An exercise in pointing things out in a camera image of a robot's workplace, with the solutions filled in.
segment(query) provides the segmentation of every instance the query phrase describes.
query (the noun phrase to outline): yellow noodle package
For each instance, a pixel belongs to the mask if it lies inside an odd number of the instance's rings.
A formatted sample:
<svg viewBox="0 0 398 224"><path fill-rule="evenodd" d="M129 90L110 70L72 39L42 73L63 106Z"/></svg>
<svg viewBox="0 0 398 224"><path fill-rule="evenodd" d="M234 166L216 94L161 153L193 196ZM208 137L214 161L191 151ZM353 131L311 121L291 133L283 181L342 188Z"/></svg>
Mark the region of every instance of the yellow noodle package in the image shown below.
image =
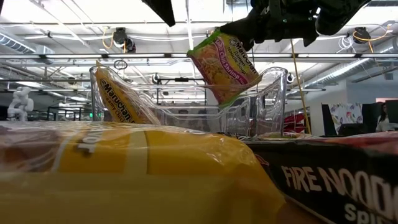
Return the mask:
<svg viewBox="0 0 398 224"><path fill-rule="evenodd" d="M113 119L122 123L159 124L156 115L140 99L132 86L97 62L95 79L102 101Z"/></svg>
<svg viewBox="0 0 398 224"><path fill-rule="evenodd" d="M187 55L208 85L224 85L211 88L219 104L230 101L261 81L238 38L219 30L189 50Z"/></svg>
<svg viewBox="0 0 398 224"><path fill-rule="evenodd" d="M237 139L110 122L0 133L2 223L311 223Z"/></svg>

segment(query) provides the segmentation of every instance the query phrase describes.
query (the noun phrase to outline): transparent container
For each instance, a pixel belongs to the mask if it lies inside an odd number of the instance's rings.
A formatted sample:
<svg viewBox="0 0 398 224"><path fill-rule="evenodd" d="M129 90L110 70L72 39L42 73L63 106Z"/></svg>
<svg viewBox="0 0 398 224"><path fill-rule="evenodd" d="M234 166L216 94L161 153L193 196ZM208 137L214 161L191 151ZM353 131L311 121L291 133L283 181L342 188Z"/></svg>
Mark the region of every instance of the transparent container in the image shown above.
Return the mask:
<svg viewBox="0 0 398 224"><path fill-rule="evenodd" d="M160 121L161 125L178 126L181 128L195 129L211 133L223 132L232 134L242 134L254 136L269 132L282 132L286 96L287 70L279 67L268 68L261 73L263 77L275 77L274 82L256 91L256 86L246 85L133 85L125 82L116 72L108 67L106 69L110 78L122 86L127 96L134 97L139 95L139 107L149 108ZM104 106L101 98L95 73L98 67L92 67L91 73L91 92L93 94L93 120L112 121L108 109ZM240 94L223 105L176 105L155 103L157 100L153 94L158 89L168 91L192 91L192 90L211 90L229 91L247 94Z"/></svg>

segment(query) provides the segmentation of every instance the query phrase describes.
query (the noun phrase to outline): person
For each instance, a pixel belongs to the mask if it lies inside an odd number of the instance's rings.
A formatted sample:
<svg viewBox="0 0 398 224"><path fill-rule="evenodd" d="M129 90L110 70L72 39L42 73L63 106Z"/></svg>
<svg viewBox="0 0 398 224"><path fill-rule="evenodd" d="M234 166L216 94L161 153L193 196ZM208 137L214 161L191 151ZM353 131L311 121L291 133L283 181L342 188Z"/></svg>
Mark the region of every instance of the person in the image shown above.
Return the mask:
<svg viewBox="0 0 398 224"><path fill-rule="evenodd" d="M380 116L377 119L376 132L393 131L394 128L398 128L398 124L390 123L388 119L386 103L383 103L381 105Z"/></svg>

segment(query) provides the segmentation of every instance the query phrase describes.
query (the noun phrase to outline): chili shrimp ramen packet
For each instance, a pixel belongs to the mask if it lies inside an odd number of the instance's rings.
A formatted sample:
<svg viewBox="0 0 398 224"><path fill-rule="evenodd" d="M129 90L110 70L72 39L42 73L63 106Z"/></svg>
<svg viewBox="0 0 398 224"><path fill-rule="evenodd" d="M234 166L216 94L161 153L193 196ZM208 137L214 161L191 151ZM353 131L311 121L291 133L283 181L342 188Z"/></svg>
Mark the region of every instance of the chili shrimp ramen packet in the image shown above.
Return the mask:
<svg viewBox="0 0 398 224"><path fill-rule="evenodd" d="M219 104L231 101L261 81L238 38L219 30L187 52Z"/></svg>

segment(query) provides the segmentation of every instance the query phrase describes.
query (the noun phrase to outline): white robot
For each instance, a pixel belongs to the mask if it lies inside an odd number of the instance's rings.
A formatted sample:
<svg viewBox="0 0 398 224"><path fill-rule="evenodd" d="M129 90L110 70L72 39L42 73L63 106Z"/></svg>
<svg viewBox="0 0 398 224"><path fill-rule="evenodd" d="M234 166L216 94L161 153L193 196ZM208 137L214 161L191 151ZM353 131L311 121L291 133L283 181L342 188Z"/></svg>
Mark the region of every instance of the white robot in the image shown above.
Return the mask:
<svg viewBox="0 0 398 224"><path fill-rule="evenodd" d="M33 100L29 98L29 87L18 87L12 96L12 102L7 110L10 121L27 121L27 112L33 110Z"/></svg>

